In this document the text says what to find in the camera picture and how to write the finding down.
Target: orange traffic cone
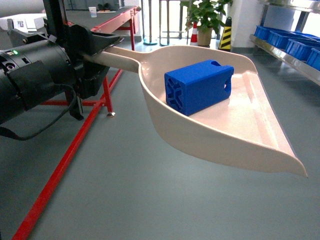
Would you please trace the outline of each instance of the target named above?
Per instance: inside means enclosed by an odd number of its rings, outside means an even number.
[[[197,30],[197,22],[193,23],[193,30],[191,35],[190,46],[198,46],[198,30]]]

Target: table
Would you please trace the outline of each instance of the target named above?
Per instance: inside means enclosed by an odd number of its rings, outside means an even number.
[[[130,30],[131,46],[132,50],[134,50],[134,33],[138,31],[137,14],[139,10],[139,7],[128,6],[116,11],[116,13],[99,13],[97,18],[88,17],[90,16],[89,11],[72,10],[67,11],[66,13],[68,21],[73,22],[75,24],[86,26],[90,28],[93,32],[110,34],[115,30]],[[129,23],[129,27],[123,26],[126,23]],[[65,171],[67,170],[71,160],[76,154],[81,142],[85,138],[92,123],[98,115],[100,109],[103,106],[106,106],[108,108],[108,111],[112,112],[110,92],[116,84],[117,80],[119,79],[121,73],[122,70],[119,70],[110,83],[108,83],[107,77],[104,79],[102,83],[104,94],[102,94],[99,100],[83,101],[84,106],[93,106],[89,116],[84,121],[79,132],[74,137],[72,143],[65,152],[63,158],[61,159],[56,169],[52,173],[50,179],[48,180],[43,190],[39,194],[32,208],[24,218],[17,232],[13,236],[13,240],[26,240],[28,238],[29,234],[36,225],[41,213],[45,209],[52,194],[58,186],[61,178],[63,177]],[[68,103],[67,101],[47,101],[45,104],[67,105]]]

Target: blue block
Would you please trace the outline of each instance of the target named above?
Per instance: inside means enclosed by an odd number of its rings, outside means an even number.
[[[166,103],[189,116],[229,98],[234,68],[206,60],[164,74]]]

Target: cable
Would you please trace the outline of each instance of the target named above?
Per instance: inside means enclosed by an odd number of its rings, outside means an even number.
[[[66,114],[77,102],[77,94],[74,90],[74,88],[70,85],[67,84],[56,84],[55,86],[57,86],[58,88],[60,88],[60,90],[63,90],[63,92],[66,91],[71,91],[73,98],[71,103],[69,104],[69,106],[64,109],[60,115],[58,117],[56,117],[51,123],[49,123],[48,125],[44,126],[43,128],[41,128],[40,130],[38,130],[37,132],[29,135],[29,136],[18,136],[17,134],[15,134],[13,131],[11,131],[8,128],[2,127],[0,126],[0,136],[4,136],[7,138],[11,138],[14,140],[19,140],[19,141],[26,141],[29,139],[34,138],[35,136],[39,135],[40,133],[42,133],[44,130],[48,129],[49,127],[51,127],[53,124],[55,124],[64,114]]]

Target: blue plastic part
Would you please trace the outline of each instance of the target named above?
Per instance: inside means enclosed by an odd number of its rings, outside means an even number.
[[[306,64],[320,71],[320,49],[312,48]]]
[[[320,49],[320,42],[289,39],[285,52],[300,61],[306,61],[311,54],[311,49]]]
[[[265,26],[256,26],[254,35],[261,40],[267,41],[269,38],[270,31],[280,32],[280,33],[287,33],[288,31],[272,28],[272,27],[265,27]]]
[[[229,98],[234,67],[206,60],[164,74],[166,103],[189,116]]]
[[[311,38],[307,38],[303,35],[295,34],[292,32],[270,31],[267,42],[278,49],[286,49],[289,43],[289,39],[315,41]]]

